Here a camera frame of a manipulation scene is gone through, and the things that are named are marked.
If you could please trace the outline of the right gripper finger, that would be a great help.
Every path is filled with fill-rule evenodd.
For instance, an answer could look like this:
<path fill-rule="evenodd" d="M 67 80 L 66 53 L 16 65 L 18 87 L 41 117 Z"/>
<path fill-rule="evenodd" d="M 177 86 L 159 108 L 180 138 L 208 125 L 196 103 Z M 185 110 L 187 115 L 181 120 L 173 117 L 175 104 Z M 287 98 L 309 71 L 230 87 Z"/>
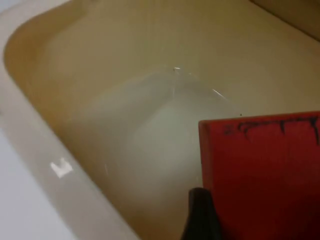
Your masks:
<path fill-rule="evenodd" d="M 220 240 L 221 227 L 209 190 L 193 188 L 188 194 L 188 216 L 182 240 Z"/>

